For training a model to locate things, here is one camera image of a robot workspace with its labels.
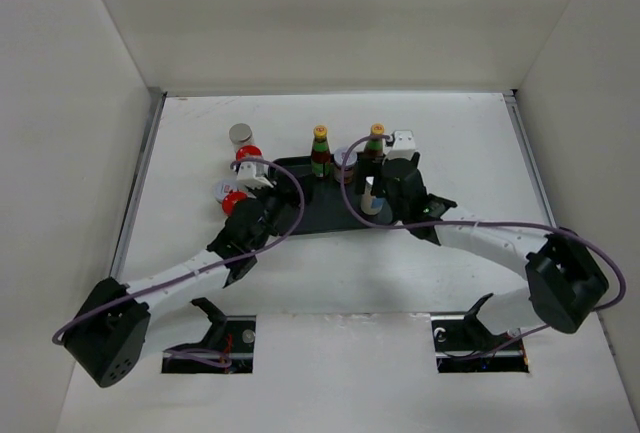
green bottle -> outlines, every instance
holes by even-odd
[[[311,170],[317,178],[326,178],[331,172],[331,151],[327,141],[327,127],[318,125],[313,129],[311,146]]]
[[[384,126],[380,123],[375,123],[371,126],[372,135],[384,135]],[[364,152],[362,153],[365,158],[375,158],[376,156],[382,156],[384,151],[382,149],[382,138],[376,140],[369,140],[364,145]]]

bottle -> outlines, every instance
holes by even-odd
[[[318,125],[313,129],[311,170],[316,178],[326,178],[331,172],[331,152],[327,141],[327,127],[324,125]]]
[[[384,126],[382,126],[380,123],[371,125],[371,134],[384,135]],[[362,155],[365,158],[375,158],[376,156],[382,156],[384,155],[382,145],[382,138],[378,138],[377,140],[369,140],[364,146],[364,152],[362,153]]]
[[[371,194],[373,188],[373,177],[369,176],[366,179],[364,194],[360,199],[360,209],[365,215],[374,216],[382,211],[384,206],[384,198],[378,198]]]

cylinder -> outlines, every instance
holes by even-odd
[[[371,194],[373,188],[373,177],[367,177],[364,186],[364,193],[360,200],[360,209],[365,215],[373,216],[382,211],[384,206],[384,198],[377,198]]]
[[[247,145],[254,145],[253,132],[249,125],[236,123],[229,129],[229,139],[233,145],[233,150],[238,152],[240,148]]]
[[[328,178],[331,173],[331,150],[327,141],[327,127],[324,125],[313,129],[311,171],[316,178]]]
[[[352,151],[349,158],[345,158],[348,148],[338,148],[333,154],[333,177],[340,183],[342,170],[344,170],[344,184],[347,185],[353,180],[353,173],[358,161],[358,154]]]

table surface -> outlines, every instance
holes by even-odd
[[[122,281],[184,261],[215,237],[224,215],[212,187],[230,176],[227,132],[238,122],[269,159],[308,154],[318,123],[334,149],[374,122],[412,129],[431,192],[486,218],[545,218],[501,94],[173,98]],[[576,335],[528,338],[530,374],[437,373],[429,317],[415,313],[466,310],[522,285],[406,232],[295,237],[209,295],[227,314],[258,314],[252,375],[159,375],[156,356],[100,390],[76,367],[58,431],[637,431],[595,315]]]

black tray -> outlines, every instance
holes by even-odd
[[[347,210],[340,192],[340,185],[333,178],[333,172],[331,172],[329,178],[318,179],[313,177],[310,156],[279,158],[275,163],[289,170],[296,178],[310,181],[313,186],[311,201],[305,205],[302,221],[292,234],[307,235],[311,233],[367,228],[356,220],[349,210]],[[278,173],[274,169],[269,169],[269,178],[275,179],[280,175],[281,173]],[[356,194],[355,183],[352,182],[346,185],[346,189],[351,206],[364,218],[380,225],[390,225],[394,223],[393,213],[386,201],[380,213],[374,216],[365,215],[360,210],[360,199],[362,195]]]

